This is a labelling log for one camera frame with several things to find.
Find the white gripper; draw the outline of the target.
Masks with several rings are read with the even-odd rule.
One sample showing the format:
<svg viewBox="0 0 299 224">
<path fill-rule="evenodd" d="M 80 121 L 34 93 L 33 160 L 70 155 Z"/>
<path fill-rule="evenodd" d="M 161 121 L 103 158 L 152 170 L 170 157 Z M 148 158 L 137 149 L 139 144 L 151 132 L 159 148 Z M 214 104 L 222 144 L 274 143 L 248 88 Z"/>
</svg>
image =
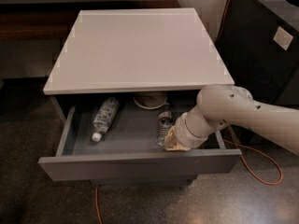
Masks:
<svg viewBox="0 0 299 224">
<path fill-rule="evenodd" d="M 198 148 L 215 132 L 215 122 L 206 119 L 201 113 L 186 112 L 172 126 L 165 139 L 167 151 L 189 151 Z"/>
</svg>

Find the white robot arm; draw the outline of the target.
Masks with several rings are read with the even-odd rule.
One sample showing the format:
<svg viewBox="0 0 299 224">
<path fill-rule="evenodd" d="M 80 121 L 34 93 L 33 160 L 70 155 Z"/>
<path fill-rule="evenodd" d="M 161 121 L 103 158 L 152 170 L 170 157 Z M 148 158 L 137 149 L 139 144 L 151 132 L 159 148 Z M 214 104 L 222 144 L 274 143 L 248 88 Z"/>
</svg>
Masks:
<svg viewBox="0 0 299 224">
<path fill-rule="evenodd" d="M 229 125 L 246 128 L 299 154 L 299 110 L 257 102 L 247 90 L 225 85 L 208 85 L 199 91 L 195 107 L 170 128 L 164 148 L 198 148 L 212 133 Z"/>
</svg>

